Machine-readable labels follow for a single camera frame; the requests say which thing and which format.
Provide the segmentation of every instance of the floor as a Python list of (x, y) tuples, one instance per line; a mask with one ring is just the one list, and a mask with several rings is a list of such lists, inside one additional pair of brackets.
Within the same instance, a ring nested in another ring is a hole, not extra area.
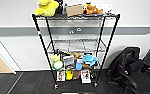
[(110, 81), (103, 70), (98, 86), (81, 84), (80, 81), (66, 81), (59, 83), (59, 88), (54, 89), (54, 80), (50, 71), (17, 72), (14, 74), (0, 74), (0, 94), (122, 94), (122, 88), (108, 85)]

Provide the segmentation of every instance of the blue item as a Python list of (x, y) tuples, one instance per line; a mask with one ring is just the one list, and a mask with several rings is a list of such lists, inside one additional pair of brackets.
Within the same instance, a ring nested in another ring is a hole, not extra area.
[(83, 62), (91, 62), (90, 66), (93, 66), (95, 64), (95, 61), (98, 60), (97, 57), (93, 57), (92, 55), (84, 55), (83, 56), (84, 59), (82, 59)]
[(82, 69), (82, 64), (81, 63), (76, 63), (76, 69), (81, 70)]

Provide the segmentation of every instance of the box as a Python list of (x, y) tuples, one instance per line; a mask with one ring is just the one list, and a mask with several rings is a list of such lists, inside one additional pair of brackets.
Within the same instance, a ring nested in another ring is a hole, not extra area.
[(66, 7), (67, 16), (73, 16), (83, 13), (83, 6), (82, 4), (77, 4), (73, 6), (67, 6)]

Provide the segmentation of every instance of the stuffed animal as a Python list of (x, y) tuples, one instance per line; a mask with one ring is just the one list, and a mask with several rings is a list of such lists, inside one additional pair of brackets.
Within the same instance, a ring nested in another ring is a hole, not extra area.
[(95, 61), (97, 61), (98, 58), (97, 57), (93, 57), (92, 55), (84, 55), (82, 61), (85, 63), (90, 63), (90, 66), (95, 64)]
[(101, 14), (103, 12), (103, 9), (99, 10), (96, 6), (92, 6), (92, 4), (84, 5), (83, 8), (84, 14)]
[(54, 60), (54, 61), (60, 61), (60, 54), (59, 55), (57, 55), (57, 54), (52, 55), (51, 59)]
[(54, 0), (39, 0), (39, 8), (35, 10), (35, 15), (42, 15), (51, 17), (55, 14), (55, 11), (59, 3)]

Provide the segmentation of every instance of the bottle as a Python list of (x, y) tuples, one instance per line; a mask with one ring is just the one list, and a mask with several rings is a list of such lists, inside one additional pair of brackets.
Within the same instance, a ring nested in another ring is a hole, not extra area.
[(65, 3), (64, 5), (63, 14), (66, 14), (66, 7), (67, 7), (67, 3)]
[(59, 3), (58, 8), (56, 9), (56, 14), (62, 14), (63, 11), (63, 0), (56, 0)]

